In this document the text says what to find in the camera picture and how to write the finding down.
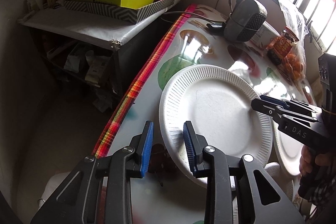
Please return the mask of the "person's right hand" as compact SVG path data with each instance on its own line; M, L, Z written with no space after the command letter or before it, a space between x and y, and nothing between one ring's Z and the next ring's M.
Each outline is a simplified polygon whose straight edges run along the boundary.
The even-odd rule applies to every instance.
M310 174L313 170L313 156L309 151L307 146L303 146L301 150L301 157L299 160L299 171L302 176ZM335 162L335 153L329 152L327 154L319 154L315 157L314 160L316 165L321 167L332 166L332 162Z

